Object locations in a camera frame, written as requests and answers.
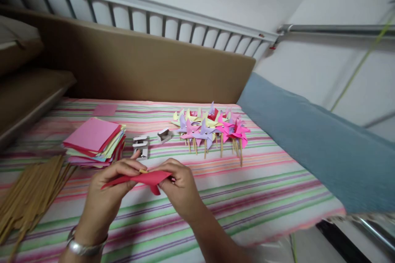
paper stack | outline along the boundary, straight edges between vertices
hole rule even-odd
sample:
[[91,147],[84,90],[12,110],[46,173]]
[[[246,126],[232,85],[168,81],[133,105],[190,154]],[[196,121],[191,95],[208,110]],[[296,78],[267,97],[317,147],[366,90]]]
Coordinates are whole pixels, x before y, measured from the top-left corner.
[[93,117],[64,140],[63,145],[73,165],[102,168],[122,158],[125,137],[124,125]]

floor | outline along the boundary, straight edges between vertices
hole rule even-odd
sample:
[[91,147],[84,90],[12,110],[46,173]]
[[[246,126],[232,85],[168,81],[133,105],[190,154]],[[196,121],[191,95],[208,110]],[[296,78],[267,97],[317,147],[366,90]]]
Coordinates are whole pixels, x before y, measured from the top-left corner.
[[[346,263],[321,232],[313,227],[295,233],[296,256],[299,263]],[[255,262],[293,263],[289,237],[262,244],[249,250]]]
[[[372,263],[394,262],[393,258],[380,250],[352,223],[336,222],[336,225]],[[346,263],[316,227],[299,230],[294,235],[298,263]],[[254,262],[294,263],[289,237],[248,249],[248,252],[253,256]]]

striped tablecloth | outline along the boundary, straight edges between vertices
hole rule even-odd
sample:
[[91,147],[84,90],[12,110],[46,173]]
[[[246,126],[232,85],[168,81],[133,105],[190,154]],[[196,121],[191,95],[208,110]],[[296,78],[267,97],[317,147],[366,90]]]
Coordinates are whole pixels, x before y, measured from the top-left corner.
[[[100,117],[125,124],[124,156],[132,154],[134,136],[150,136],[147,167],[169,157],[189,166],[204,203],[240,245],[255,245],[314,225],[331,215],[344,215],[341,202],[312,174],[303,169],[237,105],[216,104],[219,110],[232,107],[251,129],[243,150],[243,167],[232,154],[231,142],[224,145],[223,157],[215,143],[204,159],[190,154],[176,136],[163,145],[156,133],[170,124],[182,108],[203,111],[209,104],[155,103],[64,98],[13,146],[0,155],[0,194],[16,180],[26,165],[62,153],[62,141],[92,117],[97,104],[118,104],[112,117]],[[94,170],[77,170],[36,229],[21,244],[17,262],[57,261],[66,237],[82,213],[90,177]],[[0,262],[7,260],[16,241],[14,234],[0,247]],[[155,196],[148,186],[137,185],[122,201],[111,224],[104,249],[104,262],[202,262],[203,257],[192,230],[175,212],[166,195]]]

wooden headboard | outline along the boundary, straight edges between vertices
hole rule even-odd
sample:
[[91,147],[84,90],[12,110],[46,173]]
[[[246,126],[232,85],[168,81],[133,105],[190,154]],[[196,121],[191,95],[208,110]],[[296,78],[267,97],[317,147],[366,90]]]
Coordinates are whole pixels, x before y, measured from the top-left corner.
[[255,60],[203,46],[0,5],[39,29],[40,67],[72,71],[71,97],[236,103]]

blue cloth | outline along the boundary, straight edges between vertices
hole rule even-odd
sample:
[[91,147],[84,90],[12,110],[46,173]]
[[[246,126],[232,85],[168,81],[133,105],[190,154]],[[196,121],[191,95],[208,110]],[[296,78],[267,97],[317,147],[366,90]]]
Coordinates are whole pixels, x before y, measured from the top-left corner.
[[349,214],[395,212],[395,145],[253,73],[237,102]]

